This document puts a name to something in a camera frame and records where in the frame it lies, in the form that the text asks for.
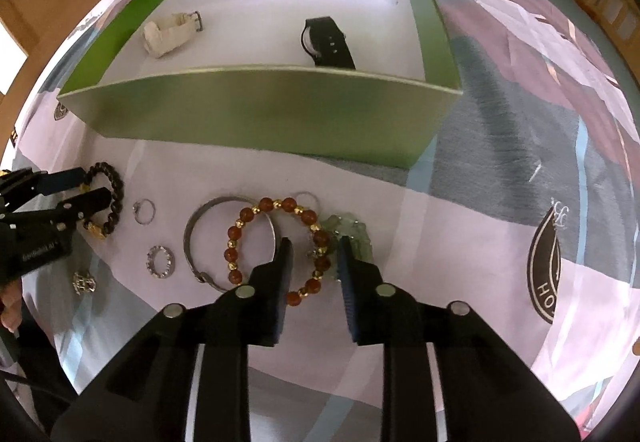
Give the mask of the person's left hand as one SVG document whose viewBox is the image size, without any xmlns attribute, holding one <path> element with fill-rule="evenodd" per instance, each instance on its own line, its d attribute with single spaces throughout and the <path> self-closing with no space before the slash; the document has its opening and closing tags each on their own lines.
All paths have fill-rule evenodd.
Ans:
<svg viewBox="0 0 640 442">
<path fill-rule="evenodd" d="M 0 298 L 3 306 L 1 324 L 9 332 L 15 332 L 23 320 L 22 281 L 15 280 L 1 287 Z"/>
</svg>

